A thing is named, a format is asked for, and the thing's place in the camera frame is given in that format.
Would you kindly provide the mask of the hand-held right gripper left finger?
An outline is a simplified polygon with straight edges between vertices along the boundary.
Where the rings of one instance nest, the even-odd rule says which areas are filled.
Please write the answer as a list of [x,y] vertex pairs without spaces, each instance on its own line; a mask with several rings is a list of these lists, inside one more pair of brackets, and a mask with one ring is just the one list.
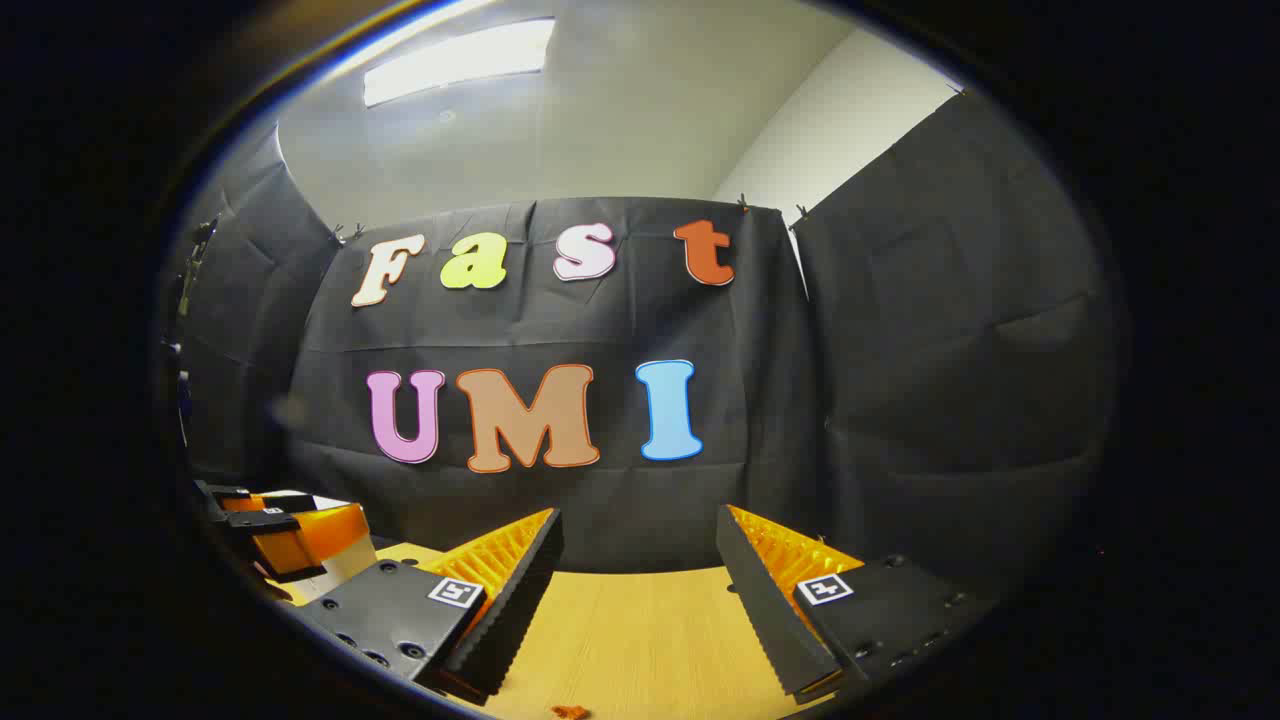
[[298,612],[407,682],[485,705],[504,683],[563,547],[561,511],[545,509],[422,566],[376,560]]

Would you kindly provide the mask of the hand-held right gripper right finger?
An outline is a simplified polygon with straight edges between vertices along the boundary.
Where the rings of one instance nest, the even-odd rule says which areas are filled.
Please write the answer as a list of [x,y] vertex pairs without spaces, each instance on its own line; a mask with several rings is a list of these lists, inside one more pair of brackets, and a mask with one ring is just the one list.
[[851,553],[724,503],[716,547],[783,693],[854,701],[956,644],[996,591],[892,550]]

